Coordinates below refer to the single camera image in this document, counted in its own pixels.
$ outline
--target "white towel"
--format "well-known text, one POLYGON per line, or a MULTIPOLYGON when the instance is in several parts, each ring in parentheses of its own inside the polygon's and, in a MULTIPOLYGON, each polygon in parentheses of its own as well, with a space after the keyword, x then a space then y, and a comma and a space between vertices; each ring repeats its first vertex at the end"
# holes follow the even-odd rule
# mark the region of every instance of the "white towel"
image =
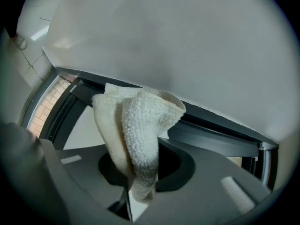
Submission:
POLYGON ((105 93, 93 97, 93 106, 114 164, 133 181, 133 197, 150 202, 158 180, 158 136, 180 119, 183 103, 166 92, 107 83, 105 93))

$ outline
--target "terry cloth towel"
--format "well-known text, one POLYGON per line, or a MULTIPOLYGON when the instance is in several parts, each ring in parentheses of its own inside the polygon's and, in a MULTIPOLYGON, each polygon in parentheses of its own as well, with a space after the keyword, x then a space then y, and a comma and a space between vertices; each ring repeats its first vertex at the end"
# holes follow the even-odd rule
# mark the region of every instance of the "terry cloth towel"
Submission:
POLYGON ((105 93, 93 97, 93 106, 112 161, 133 181, 134 199, 150 202, 158 180, 158 136, 180 119, 183 103, 166 92, 107 83, 105 93))

